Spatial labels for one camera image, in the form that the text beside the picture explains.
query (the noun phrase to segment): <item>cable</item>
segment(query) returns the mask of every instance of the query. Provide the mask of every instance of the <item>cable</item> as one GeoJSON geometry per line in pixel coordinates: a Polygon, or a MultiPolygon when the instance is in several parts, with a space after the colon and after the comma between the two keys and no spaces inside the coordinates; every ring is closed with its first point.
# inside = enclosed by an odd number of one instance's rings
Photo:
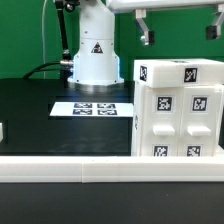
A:
{"type": "Polygon", "coordinates": [[[46,36],[45,36],[45,15],[47,8],[47,1],[44,1],[43,11],[42,11],[42,44],[43,44],[43,62],[46,63],[46,36]]]}
{"type": "Polygon", "coordinates": [[[60,65],[60,62],[59,61],[54,61],[54,62],[50,62],[50,63],[45,63],[43,65],[40,65],[38,67],[36,67],[35,69],[33,69],[32,71],[28,72],[27,74],[25,74],[23,76],[23,79],[29,79],[29,77],[37,72],[37,71],[41,71],[42,68],[45,68],[45,67],[48,67],[48,66],[51,66],[51,65],[60,65]]]}

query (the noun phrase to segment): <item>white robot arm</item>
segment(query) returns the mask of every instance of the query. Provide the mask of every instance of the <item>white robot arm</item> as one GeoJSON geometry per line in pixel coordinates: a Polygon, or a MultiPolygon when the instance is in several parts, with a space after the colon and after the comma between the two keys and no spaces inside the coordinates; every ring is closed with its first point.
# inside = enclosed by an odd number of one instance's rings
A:
{"type": "Polygon", "coordinates": [[[165,10],[223,4],[223,0],[107,0],[107,7],[116,13],[136,9],[165,10]]]}
{"type": "Polygon", "coordinates": [[[223,0],[107,0],[107,7],[114,13],[135,12],[136,21],[143,32],[141,40],[144,45],[154,44],[154,32],[150,31],[144,22],[147,11],[169,10],[192,7],[216,6],[216,18],[211,26],[206,28],[208,40],[221,36],[221,25],[224,21],[223,0]]]}

